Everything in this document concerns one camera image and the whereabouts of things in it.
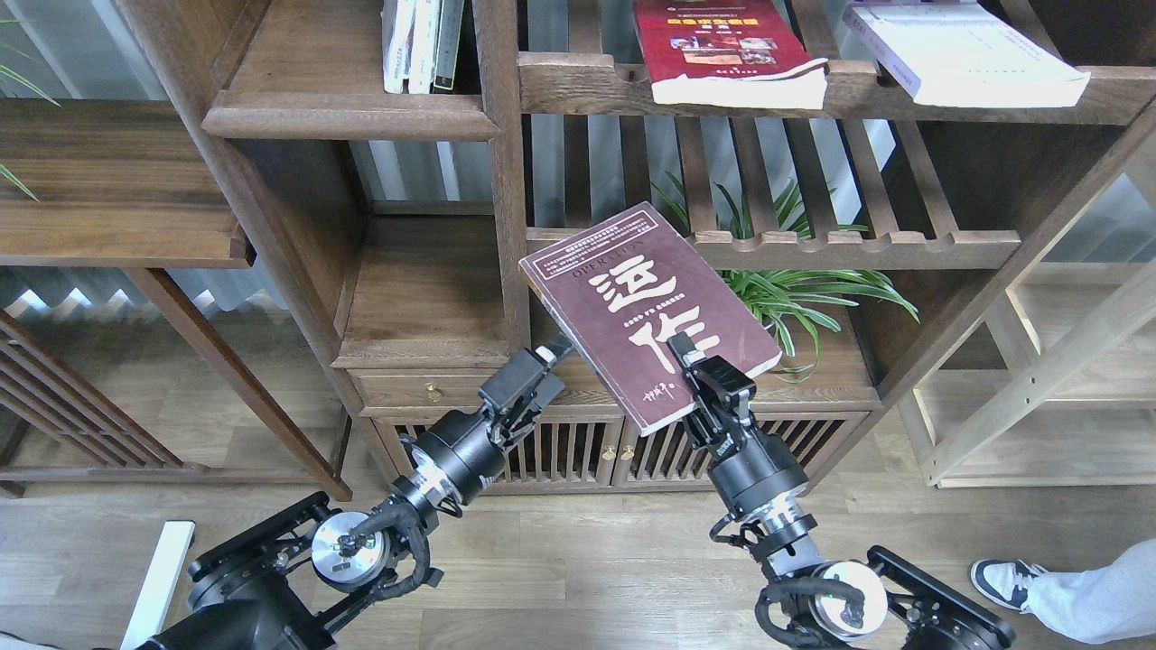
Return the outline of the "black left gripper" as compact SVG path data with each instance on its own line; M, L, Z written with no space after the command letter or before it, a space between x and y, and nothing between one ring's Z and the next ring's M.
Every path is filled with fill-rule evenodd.
M450 411L417 440L403 440L415 470L397 481L397 493L415 507L469 505L560 394L564 383L554 369L573 352L564 333L519 350L480 387L477 411Z

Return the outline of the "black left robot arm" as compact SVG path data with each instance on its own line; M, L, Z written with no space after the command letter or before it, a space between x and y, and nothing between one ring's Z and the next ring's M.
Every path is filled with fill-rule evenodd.
M566 337L524 349L480 387L480 408L450 411L403 440L414 470L366 514L329 507L318 492L206 552L188 568L190 616L144 649L331 649L375 604L436 588L429 535L459 517L507 465L563 382Z

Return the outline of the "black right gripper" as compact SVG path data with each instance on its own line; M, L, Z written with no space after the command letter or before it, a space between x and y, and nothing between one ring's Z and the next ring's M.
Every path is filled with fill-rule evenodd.
M726 359L706 357L684 332L667 345L695 390L686 430L707 449L707 477L731 519L800 519L796 494L805 489L805 470L780 437L756 424L749 409L755 383Z

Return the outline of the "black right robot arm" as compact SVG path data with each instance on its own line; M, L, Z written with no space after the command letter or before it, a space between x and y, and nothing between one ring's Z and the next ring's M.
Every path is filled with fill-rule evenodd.
M1008 649L1015 631L978 601L875 544L864 562L830 562L810 539L816 523L796 504L806 473L749 411L755 385L726 359L707 357L686 334L669 341L691 386L686 416L694 446L727 514L716 542L748 551L768 581L755 604L759 628L793 649L851 649L885 616L907 626L907 649Z

